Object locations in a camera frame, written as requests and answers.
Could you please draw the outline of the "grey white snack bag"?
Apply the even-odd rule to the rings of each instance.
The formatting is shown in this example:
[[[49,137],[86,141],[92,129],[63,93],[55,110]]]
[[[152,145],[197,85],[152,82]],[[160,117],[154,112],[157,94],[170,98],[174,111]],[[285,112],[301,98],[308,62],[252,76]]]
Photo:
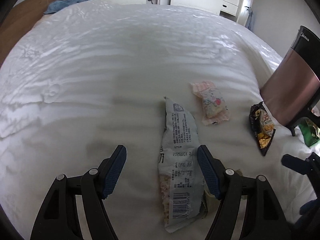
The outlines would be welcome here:
[[[204,178],[196,156],[200,143],[194,117],[167,97],[165,113],[158,174],[164,226],[172,233],[200,216]]]

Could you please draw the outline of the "pink bunny candy wrapper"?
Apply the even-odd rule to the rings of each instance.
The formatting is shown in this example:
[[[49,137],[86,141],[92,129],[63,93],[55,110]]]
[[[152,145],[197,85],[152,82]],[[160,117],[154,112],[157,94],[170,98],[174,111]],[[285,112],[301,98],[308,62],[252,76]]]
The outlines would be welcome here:
[[[230,119],[226,102],[213,82],[191,83],[191,87],[193,94],[201,99],[204,125],[220,124]]]

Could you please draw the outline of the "green snack bag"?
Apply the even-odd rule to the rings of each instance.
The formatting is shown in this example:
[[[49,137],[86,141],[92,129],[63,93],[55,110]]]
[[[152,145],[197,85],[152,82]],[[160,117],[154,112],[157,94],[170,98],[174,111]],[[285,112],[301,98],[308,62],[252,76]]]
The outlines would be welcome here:
[[[299,124],[306,146],[311,147],[319,142],[319,128],[309,119],[302,120]]]

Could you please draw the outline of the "black gold snack packet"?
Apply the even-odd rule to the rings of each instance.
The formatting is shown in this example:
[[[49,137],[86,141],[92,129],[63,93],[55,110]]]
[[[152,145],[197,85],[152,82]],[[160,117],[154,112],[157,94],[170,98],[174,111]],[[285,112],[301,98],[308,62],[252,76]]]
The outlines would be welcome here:
[[[276,129],[263,102],[251,106],[249,123],[262,156],[265,156],[270,148]]]

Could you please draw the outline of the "white bed sheet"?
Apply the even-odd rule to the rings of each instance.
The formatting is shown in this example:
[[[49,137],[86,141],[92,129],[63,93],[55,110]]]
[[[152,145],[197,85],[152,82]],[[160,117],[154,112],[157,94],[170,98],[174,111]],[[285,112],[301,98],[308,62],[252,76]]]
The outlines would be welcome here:
[[[306,176],[281,164],[311,154],[300,131],[281,125],[265,156],[249,126],[250,107],[281,56],[245,27],[186,7],[115,5],[90,0],[33,28],[1,67],[1,205],[29,239],[59,174],[84,174],[118,145],[127,160],[105,200],[119,239],[204,239],[210,211],[174,233],[164,228],[157,162],[165,102],[195,118],[200,143],[227,168],[264,175],[287,220],[316,195]],[[230,119],[204,125],[191,83],[211,81]]]

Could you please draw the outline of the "blue towel on door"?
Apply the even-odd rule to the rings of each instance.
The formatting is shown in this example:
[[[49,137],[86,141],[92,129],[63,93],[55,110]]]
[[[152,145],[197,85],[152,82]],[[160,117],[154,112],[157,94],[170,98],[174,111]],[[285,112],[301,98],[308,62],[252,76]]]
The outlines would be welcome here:
[[[254,28],[254,12],[252,10],[248,13],[247,22],[245,24],[245,28],[247,28],[250,31],[253,31]]]

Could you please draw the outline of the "wooden headboard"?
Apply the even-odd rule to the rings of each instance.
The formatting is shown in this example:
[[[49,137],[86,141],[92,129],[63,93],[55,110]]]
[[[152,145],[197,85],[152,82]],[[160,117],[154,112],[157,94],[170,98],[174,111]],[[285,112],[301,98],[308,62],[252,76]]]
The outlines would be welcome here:
[[[25,0],[14,6],[1,24],[1,63],[15,44],[39,21],[55,0]]]

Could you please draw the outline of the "blue cloth on bed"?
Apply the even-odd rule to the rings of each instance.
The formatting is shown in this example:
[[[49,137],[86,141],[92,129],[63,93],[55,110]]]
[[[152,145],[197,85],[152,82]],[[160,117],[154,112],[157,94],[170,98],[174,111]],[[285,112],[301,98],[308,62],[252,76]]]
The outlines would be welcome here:
[[[44,14],[54,14],[70,5],[86,1],[90,0],[55,0],[48,5],[47,10],[44,12]]]

